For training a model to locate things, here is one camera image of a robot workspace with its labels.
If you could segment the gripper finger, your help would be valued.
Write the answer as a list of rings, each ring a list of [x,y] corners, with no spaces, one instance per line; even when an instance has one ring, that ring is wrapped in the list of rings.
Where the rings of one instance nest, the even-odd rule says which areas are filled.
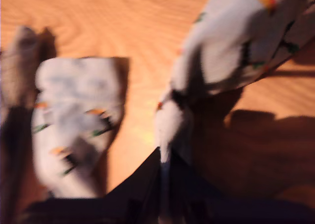
[[[230,224],[223,211],[224,195],[191,168],[175,151],[171,153],[170,205],[176,224]]]
[[[155,149],[104,197],[104,215],[114,224],[156,224],[159,212],[160,150]]]

